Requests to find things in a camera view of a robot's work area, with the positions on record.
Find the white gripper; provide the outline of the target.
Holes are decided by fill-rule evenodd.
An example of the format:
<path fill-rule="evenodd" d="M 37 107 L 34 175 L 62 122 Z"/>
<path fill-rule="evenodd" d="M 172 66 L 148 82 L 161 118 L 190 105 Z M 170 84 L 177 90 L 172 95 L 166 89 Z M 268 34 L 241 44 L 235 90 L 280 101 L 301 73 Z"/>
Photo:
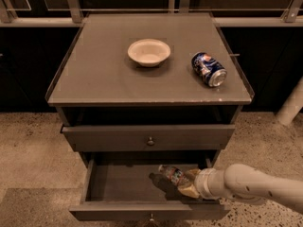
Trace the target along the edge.
<path fill-rule="evenodd" d="M 223 171 L 214 168 L 193 168 L 186 172 L 186 176 L 193 183 L 184 183 L 177 186 L 178 191 L 184 196 L 199 199 L 200 196 L 206 200 L 216 200 L 223 196 L 224 183 Z"/>

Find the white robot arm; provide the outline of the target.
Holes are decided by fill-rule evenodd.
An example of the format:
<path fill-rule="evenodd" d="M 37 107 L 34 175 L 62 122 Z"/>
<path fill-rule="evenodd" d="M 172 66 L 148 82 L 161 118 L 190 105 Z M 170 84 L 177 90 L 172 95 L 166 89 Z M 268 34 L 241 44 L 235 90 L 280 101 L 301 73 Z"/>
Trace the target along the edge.
<path fill-rule="evenodd" d="M 225 170 L 194 169 L 189 173 L 193 179 L 177 187 L 185 196 L 206 200 L 225 198 L 249 204 L 264 204 L 269 200 L 303 214 L 302 181 L 271 176 L 243 164 Z"/>

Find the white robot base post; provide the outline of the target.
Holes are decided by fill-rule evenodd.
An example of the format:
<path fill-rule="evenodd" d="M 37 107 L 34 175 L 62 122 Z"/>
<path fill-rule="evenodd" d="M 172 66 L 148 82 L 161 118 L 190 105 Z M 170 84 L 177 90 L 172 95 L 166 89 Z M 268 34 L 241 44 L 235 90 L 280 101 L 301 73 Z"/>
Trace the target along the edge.
<path fill-rule="evenodd" d="M 281 109 L 276 114 L 277 121 L 284 125 L 290 125 L 300 110 L 303 108 L 303 77 L 296 84 Z"/>

